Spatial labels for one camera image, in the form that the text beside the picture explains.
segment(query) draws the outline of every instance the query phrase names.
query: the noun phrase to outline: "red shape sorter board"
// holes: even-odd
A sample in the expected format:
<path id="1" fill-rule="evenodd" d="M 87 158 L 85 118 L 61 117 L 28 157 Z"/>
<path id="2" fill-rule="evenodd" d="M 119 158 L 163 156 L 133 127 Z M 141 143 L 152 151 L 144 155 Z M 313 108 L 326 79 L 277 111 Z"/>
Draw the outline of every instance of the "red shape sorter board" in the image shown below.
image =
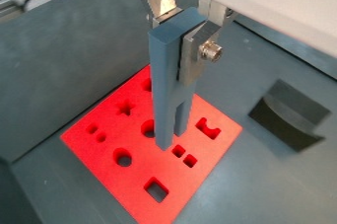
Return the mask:
<path id="1" fill-rule="evenodd" d="M 187 132 L 173 137 L 171 148 L 163 151 L 149 137 L 153 105 L 148 66 L 61 139 L 137 222 L 164 224 L 173 222 L 241 129 L 195 95 Z"/>

